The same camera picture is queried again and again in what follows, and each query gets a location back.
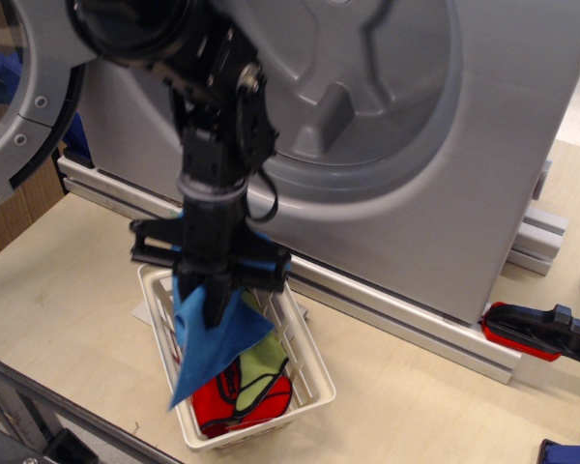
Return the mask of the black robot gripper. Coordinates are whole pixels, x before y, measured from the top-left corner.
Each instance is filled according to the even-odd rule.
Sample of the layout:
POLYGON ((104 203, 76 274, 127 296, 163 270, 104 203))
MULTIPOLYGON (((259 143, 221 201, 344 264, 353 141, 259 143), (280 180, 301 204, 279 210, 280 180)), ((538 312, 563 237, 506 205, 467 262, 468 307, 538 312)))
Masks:
POLYGON ((256 234, 247 224, 247 200, 219 202, 185 199, 179 217, 138 219, 131 258, 171 268, 179 289, 189 293, 205 282, 204 322, 216 328, 234 294, 244 286, 283 289, 290 253, 256 234))

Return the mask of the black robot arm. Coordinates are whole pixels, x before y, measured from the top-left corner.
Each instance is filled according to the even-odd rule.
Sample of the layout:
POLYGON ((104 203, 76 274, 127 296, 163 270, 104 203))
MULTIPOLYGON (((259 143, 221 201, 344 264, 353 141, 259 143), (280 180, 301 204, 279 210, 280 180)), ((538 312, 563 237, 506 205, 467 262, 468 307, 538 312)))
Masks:
POLYGON ((183 214, 134 221, 133 259, 171 268, 181 297, 203 287, 210 328, 238 287, 281 291, 290 255, 251 230, 247 204, 249 179, 264 175, 277 139, 256 47, 206 1, 71 1, 68 10, 100 57, 170 90, 183 214))

